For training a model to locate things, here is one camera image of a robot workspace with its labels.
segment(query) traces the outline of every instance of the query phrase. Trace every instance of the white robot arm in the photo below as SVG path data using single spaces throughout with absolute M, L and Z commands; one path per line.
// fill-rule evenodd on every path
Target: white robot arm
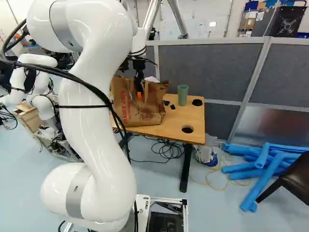
M 56 52 L 79 51 L 70 73 L 109 95 L 110 82 L 132 47 L 133 26 L 116 0 L 37 0 L 27 17 L 32 38 Z M 62 80 L 59 105 L 102 105 L 84 86 Z M 54 169 L 41 197 L 54 213 L 96 231 L 119 231 L 136 196 L 132 168 L 119 147 L 107 108 L 60 108 L 63 132 L 84 163 Z
M 56 67 L 56 59 L 48 56 L 34 55 L 34 54 L 22 54 L 18 58 L 19 62 L 29 64 L 46 65 L 49 67 Z M 20 104 L 25 95 L 24 82 L 26 80 L 25 68 L 16 68 L 12 72 L 10 78 L 10 84 L 12 86 L 10 95 L 6 98 L 5 104 L 7 106 L 16 106 Z M 39 111 L 39 117 L 42 121 L 45 121 L 49 127 L 53 128 L 54 132 L 57 132 L 55 122 L 55 112 L 51 101 L 41 96 L 46 90 L 49 83 L 49 74 L 44 72 L 38 72 L 34 82 L 33 91 L 27 96 L 28 105 L 35 106 Z

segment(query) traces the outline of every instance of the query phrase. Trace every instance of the paper bag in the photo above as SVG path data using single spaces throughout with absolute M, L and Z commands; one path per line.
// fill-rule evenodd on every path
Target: paper bag
M 169 82 L 143 80 L 142 84 L 142 99 L 138 99 L 134 79 L 115 76 L 112 80 L 113 108 L 126 126 L 158 125 L 165 115 L 163 96 Z

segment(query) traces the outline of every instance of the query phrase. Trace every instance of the black chair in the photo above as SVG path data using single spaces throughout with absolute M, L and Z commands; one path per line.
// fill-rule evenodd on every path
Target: black chair
M 279 187 L 285 187 L 306 205 L 309 205 L 309 152 L 303 153 L 255 201 L 260 203 Z

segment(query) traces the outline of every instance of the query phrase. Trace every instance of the floor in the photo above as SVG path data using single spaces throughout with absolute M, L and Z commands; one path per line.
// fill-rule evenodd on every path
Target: floor
M 162 161 L 151 151 L 152 143 L 141 136 L 134 137 L 130 141 L 132 158 Z M 39 151 L 40 145 L 23 126 L 15 130 L 0 127 L 0 231 L 56 232 L 62 221 L 44 208 L 39 190 L 44 177 L 65 161 L 45 149 Z M 279 189 L 262 202 L 256 213 L 244 213 L 239 208 L 254 181 L 249 186 L 229 184 L 225 191 L 215 191 L 190 180 L 187 193 L 179 192 L 182 162 L 183 159 L 170 160 L 167 164 L 134 162 L 132 166 L 140 194 L 188 199 L 190 232 L 308 231 L 309 207 L 285 189 Z M 190 175 L 196 181 L 205 182 L 207 172 L 203 166 L 192 165 Z M 226 176 L 221 172 L 208 177 L 215 188 L 225 186 Z

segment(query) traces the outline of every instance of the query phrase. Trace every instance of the wooden table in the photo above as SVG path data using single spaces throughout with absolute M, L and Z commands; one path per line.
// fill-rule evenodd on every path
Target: wooden table
M 192 105 L 194 99 L 202 101 L 201 106 Z M 165 106 L 166 114 L 160 125 L 142 126 L 142 127 L 126 127 L 128 132 L 148 135 L 152 137 L 171 139 L 185 143 L 184 146 L 184 162 L 180 181 L 180 191 L 186 192 L 188 185 L 192 145 L 205 144 L 205 113 L 204 113 L 204 98 L 198 96 L 188 96 L 187 105 L 178 105 L 178 96 L 176 94 L 166 94 L 165 101 L 170 101 L 168 106 Z M 176 109 L 172 110 L 171 105 L 175 105 Z M 116 129 L 116 124 L 111 116 L 112 127 Z M 192 133 L 182 131 L 184 127 L 193 129 Z

